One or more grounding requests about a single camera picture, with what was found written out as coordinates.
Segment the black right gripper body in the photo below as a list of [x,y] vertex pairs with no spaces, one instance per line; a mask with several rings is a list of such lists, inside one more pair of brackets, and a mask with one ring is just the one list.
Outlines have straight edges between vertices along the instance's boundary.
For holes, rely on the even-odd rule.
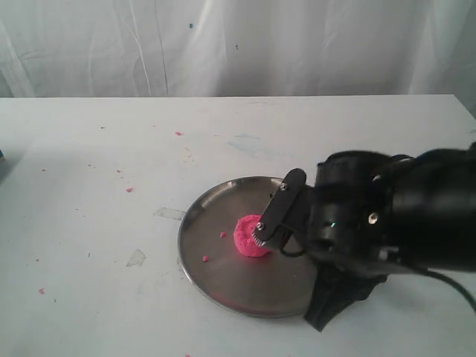
[[317,165],[309,187],[306,255],[360,275],[405,274],[399,248],[385,242],[385,207],[394,175],[412,157],[344,151]]

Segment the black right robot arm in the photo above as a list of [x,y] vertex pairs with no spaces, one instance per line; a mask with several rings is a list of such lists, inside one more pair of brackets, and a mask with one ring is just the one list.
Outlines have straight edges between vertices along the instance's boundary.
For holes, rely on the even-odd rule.
[[304,315],[318,331],[391,274],[418,274],[474,297],[444,270],[475,270],[475,148],[421,155],[344,151],[317,165],[313,186],[292,170],[256,239],[317,267]]

